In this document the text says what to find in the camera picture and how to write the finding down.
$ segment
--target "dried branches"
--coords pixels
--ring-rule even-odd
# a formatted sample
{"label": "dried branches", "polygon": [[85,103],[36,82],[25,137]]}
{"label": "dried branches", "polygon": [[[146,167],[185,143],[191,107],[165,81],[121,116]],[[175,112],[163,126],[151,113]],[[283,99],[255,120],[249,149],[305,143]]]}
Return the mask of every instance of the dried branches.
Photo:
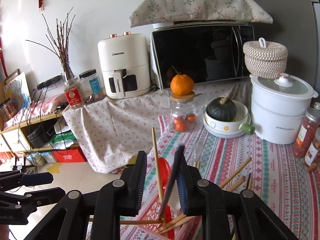
{"label": "dried branches", "polygon": [[55,55],[57,55],[57,57],[59,58],[63,71],[65,73],[65,78],[66,80],[72,78],[72,72],[71,69],[69,67],[69,34],[70,34],[70,30],[72,27],[72,23],[73,20],[75,18],[75,15],[73,16],[70,24],[69,24],[69,15],[71,10],[67,13],[67,17],[65,18],[64,22],[62,23],[61,21],[58,22],[58,19],[56,19],[56,31],[57,31],[57,38],[55,39],[49,29],[48,23],[46,18],[43,16],[43,19],[45,21],[45,24],[47,26],[47,32],[48,34],[46,34],[45,36],[47,37],[52,49],[50,49],[49,47],[42,45],[38,42],[35,41],[30,41],[30,40],[26,40],[26,41],[30,41],[33,42],[35,44],[41,45],[43,47],[45,47],[46,49],[50,50],[51,52],[53,52]]}

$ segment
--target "green bowl handle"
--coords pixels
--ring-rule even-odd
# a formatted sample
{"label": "green bowl handle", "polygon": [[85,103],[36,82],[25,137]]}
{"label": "green bowl handle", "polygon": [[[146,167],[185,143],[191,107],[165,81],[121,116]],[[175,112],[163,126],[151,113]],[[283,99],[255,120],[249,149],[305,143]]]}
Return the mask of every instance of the green bowl handle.
{"label": "green bowl handle", "polygon": [[241,126],[240,126],[240,129],[245,131],[246,134],[253,134],[254,131],[256,130],[255,127],[251,124],[247,124],[247,123],[243,123]]}

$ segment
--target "steamer glass lid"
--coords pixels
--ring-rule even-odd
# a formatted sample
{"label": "steamer glass lid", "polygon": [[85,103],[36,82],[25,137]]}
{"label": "steamer glass lid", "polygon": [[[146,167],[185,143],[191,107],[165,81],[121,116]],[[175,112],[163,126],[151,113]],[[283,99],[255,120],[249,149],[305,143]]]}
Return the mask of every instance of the steamer glass lid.
{"label": "steamer glass lid", "polygon": [[312,98],[317,97],[318,93],[305,81],[295,76],[280,73],[277,79],[267,79],[252,76],[253,84],[272,93],[295,97],[295,98]]}

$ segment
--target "patterned tablecloth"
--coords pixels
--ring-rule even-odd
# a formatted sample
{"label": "patterned tablecloth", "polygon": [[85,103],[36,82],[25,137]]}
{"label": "patterned tablecloth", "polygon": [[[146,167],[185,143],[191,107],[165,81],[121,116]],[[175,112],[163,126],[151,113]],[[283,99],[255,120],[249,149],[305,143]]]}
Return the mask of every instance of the patterned tablecloth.
{"label": "patterned tablecloth", "polygon": [[[248,106],[252,85],[244,78],[199,84],[194,91],[205,94],[208,102],[228,96]],[[106,97],[76,110],[68,107],[63,116],[93,170],[109,173],[127,164],[139,150],[151,150],[151,127],[159,137],[159,107],[166,107],[168,99],[168,90],[135,98]]]}
{"label": "patterned tablecloth", "polygon": [[[193,133],[178,133],[167,129],[157,145],[160,157],[170,165],[178,142],[185,144],[188,162],[194,143],[203,143],[205,149],[200,164],[200,174],[216,184],[224,181],[249,156],[252,161],[225,188],[240,176],[253,174],[254,192],[275,212],[300,240],[319,240],[320,171],[309,173],[302,160],[292,154],[292,145],[276,145],[261,140],[256,135],[234,139],[217,138],[203,127]],[[154,219],[159,210],[153,150],[148,154],[147,176],[142,208],[135,219]],[[244,189],[241,185],[235,192]],[[201,239],[201,219],[194,218],[185,224],[176,240]],[[153,233],[155,226],[122,226],[122,240],[164,239]]]}

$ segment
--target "wooden jar lid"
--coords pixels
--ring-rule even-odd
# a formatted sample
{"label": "wooden jar lid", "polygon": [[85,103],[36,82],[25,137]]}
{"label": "wooden jar lid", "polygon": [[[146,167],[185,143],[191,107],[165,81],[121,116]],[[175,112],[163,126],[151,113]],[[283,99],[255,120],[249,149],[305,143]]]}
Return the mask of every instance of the wooden jar lid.
{"label": "wooden jar lid", "polygon": [[196,94],[192,91],[190,94],[187,94],[185,96],[178,96],[176,94],[171,94],[171,98],[172,100],[179,102],[179,103],[185,103],[185,102],[189,102],[191,101],[194,97],[196,96]]}

